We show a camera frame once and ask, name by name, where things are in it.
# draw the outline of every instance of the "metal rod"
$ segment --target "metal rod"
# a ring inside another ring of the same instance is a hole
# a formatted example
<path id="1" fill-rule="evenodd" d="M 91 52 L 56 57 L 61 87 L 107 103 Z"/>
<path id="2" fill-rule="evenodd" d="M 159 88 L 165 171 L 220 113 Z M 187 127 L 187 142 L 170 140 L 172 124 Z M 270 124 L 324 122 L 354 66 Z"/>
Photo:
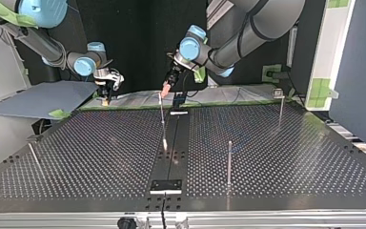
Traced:
<path id="1" fill-rule="evenodd" d="M 232 156 L 233 154 L 233 143 L 228 142 L 228 188 L 231 188 L 231 171 L 232 171 Z"/>
<path id="2" fill-rule="evenodd" d="M 163 148 L 164 150 L 168 150 L 168 141 L 166 140 L 166 127 L 165 127 L 165 114 L 163 113 L 163 99 L 161 93 L 159 93 L 159 105 L 160 105 L 160 113 L 161 113 L 161 123 L 163 129 Z"/>
<path id="3" fill-rule="evenodd" d="M 280 107 L 280 121 L 281 121 L 281 118 L 283 117 L 283 110 L 284 110 L 284 100 L 285 100 L 285 96 L 283 96 L 281 98 L 281 107 Z"/>
<path id="4" fill-rule="evenodd" d="M 32 157 L 34 158 L 35 162 L 37 163 L 37 166 L 38 166 L 38 169 L 40 170 L 41 175 L 43 176 L 43 178 L 45 178 L 46 176 L 44 176 L 43 168 L 40 165 L 40 161 L 38 160 L 37 154 L 35 153 L 34 148 L 32 147 L 31 142 L 28 143 L 28 146 L 30 148 Z"/>
<path id="5" fill-rule="evenodd" d="M 28 146 L 30 148 L 30 151 L 31 151 L 31 154 L 32 154 L 32 157 L 34 158 L 35 162 L 40 165 L 40 161 L 38 161 L 38 157 L 37 157 L 37 154 L 35 153 L 34 151 L 34 148 L 32 147 L 32 144 L 29 142 L 28 143 Z"/>

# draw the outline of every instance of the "perforated metal table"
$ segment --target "perforated metal table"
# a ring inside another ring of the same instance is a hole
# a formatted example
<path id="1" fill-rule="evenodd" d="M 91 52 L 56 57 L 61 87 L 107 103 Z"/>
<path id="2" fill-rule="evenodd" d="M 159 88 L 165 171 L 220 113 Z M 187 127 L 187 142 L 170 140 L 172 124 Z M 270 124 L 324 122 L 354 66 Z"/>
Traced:
<path id="1" fill-rule="evenodd" d="M 158 110 L 76 113 L 38 160 L 25 147 L 0 165 L 0 213 L 366 211 L 366 155 L 298 107 L 190 108 L 167 133 L 164 151 Z M 181 195 L 150 195 L 168 179 Z"/>

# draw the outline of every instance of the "metal bracket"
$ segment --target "metal bracket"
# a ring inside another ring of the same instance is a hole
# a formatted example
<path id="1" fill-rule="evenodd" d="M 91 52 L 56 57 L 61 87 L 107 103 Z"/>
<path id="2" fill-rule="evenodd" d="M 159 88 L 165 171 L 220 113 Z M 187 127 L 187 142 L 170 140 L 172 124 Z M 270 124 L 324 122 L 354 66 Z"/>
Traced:
<path id="1" fill-rule="evenodd" d="M 329 97 L 332 99 L 338 99 L 339 93 L 333 89 L 330 90 L 329 92 Z"/>
<path id="2" fill-rule="evenodd" d="M 151 195 L 180 195 L 182 180 L 154 180 L 150 190 Z"/>

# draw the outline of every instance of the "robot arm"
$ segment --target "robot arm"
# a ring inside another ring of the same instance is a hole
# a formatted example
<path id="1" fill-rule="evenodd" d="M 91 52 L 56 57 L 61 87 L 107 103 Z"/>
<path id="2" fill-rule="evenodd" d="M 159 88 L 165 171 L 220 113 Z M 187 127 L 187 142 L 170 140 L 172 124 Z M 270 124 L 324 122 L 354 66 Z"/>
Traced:
<path id="1" fill-rule="evenodd" d="M 1 7 L 12 12 L 19 12 L 35 21 L 36 26 L 53 28 L 65 18 L 67 0 L 0 0 Z M 99 95 L 105 97 L 104 105 L 112 99 L 112 92 L 117 91 L 124 81 L 123 75 L 107 66 L 112 62 L 107 59 L 105 46 L 100 42 L 88 44 L 88 52 L 67 52 L 64 46 L 33 27 L 16 26 L 0 17 L 0 27 L 9 32 L 30 49 L 42 56 L 44 63 L 70 69 L 82 76 L 93 74 L 99 86 Z"/>
<path id="2" fill-rule="evenodd" d="M 234 64 L 262 44 L 284 35 L 302 13 L 305 0 L 230 0 L 247 12 L 241 31 L 219 49 L 204 44 L 206 32 L 191 26 L 173 57 L 172 69 L 196 71 L 205 66 L 208 70 L 228 77 Z M 177 81 L 178 73 L 170 71 L 162 95 Z"/>

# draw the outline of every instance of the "black metal plate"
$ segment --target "black metal plate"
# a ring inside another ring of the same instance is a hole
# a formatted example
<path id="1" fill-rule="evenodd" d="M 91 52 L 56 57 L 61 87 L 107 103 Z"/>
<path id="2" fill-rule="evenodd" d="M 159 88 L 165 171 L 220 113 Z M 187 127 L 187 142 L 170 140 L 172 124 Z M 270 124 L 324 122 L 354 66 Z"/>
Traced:
<path id="1" fill-rule="evenodd" d="M 179 157 L 170 172 L 184 180 L 182 211 L 366 209 L 366 156 L 312 114 L 285 106 L 280 121 L 279 109 L 190 109 L 190 128 L 174 148 L 189 158 Z"/>
<path id="2" fill-rule="evenodd" d="M 25 150 L 0 166 L 0 211 L 144 210 L 160 120 L 159 110 L 76 114 L 35 146 L 40 165 Z"/>

